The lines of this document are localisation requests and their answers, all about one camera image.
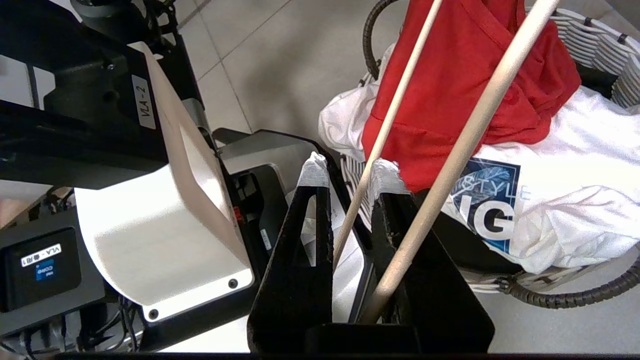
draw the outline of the red cloth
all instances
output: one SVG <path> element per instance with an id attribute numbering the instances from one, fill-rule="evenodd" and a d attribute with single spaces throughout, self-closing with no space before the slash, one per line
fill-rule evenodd
<path id="1" fill-rule="evenodd" d="M 367 157 L 432 2 L 409 4 L 362 135 Z M 433 184 L 524 17 L 524 0 L 443 1 L 382 152 L 383 158 L 398 162 L 411 191 Z M 549 21 L 481 143 L 544 139 L 551 116 L 579 85 L 575 64 L 557 36 L 556 25 Z"/>

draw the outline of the white cloth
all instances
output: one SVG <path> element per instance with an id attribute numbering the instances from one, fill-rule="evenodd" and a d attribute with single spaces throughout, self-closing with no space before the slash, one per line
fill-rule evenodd
<path id="1" fill-rule="evenodd" d="M 365 161 L 362 147 L 364 124 L 376 102 L 380 81 L 395 46 L 389 46 L 382 56 L 378 80 L 341 93 L 320 111 L 318 134 L 331 149 L 358 161 Z"/>
<path id="2" fill-rule="evenodd" d="M 587 88 L 546 139 L 483 145 L 463 174 L 442 211 L 528 272 L 601 263 L 640 240 L 640 115 Z"/>

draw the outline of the wicker basket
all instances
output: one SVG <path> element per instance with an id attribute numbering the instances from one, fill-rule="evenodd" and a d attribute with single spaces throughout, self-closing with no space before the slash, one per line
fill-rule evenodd
<path id="1" fill-rule="evenodd" d="M 624 108 L 640 104 L 640 61 L 638 60 L 640 43 L 637 40 L 598 20 L 565 9 L 557 9 L 551 19 L 556 22 L 559 37 L 575 61 L 589 68 L 619 76 L 612 89 L 613 102 Z M 373 76 L 368 72 L 360 80 L 359 86 L 364 86 L 373 80 Z M 353 197 L 365 163 L 349 156 L 342 156 L 340 164 L 347 190 Z M 369 230 L 371 230 L 370 209 L 371 199 L 365 195 L 359 214 Z M 518 282 L 533 291 L 547 291 L 599 266 L 549 268 L 539 275 L 522 273 L 518 275 Z M 479 274 L 467 269 L 460 270 L 474 291 L 498 293 L 495 280 L 504 274 Z"/>

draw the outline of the blue sticker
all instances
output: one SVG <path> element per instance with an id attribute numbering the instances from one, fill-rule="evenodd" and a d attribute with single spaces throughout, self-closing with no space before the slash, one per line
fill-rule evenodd
<path id="1" fill-rule="evenodd" d="M 487 244 L 509 254 L 520 166 L 471 158 L 451 190 L 468 227 Z"/>
<path id="2" fill-rule="evenodd" d="M 53 259 L 43 261 L 36 265 L 36 281 L 50 279 L 55 275 Z"/>

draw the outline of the tiled floor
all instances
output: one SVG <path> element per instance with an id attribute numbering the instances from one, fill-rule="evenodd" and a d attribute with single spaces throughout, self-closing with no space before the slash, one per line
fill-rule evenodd
<path id="1" fill-rule="evenodd" d="M 274 129 L 317 138 L 320 110 L 365 72 L 362 27 L 375 2 L 177 0 L 211 129 Z M 407 3 L 393 4 L 376 22 L 376 54 L 397 38 Z M 605 0 L 561 0 L 560 7 L 640 40 L 640 32 Z M 573 286 L 600 285 L 629 261 L 614 261 Z M 640 352 L 640 323 L 632 315 L 640 291 L 567 311 L 538 309 L 500 295 L 480 299 L 497 328 L 493 352 Z"/>

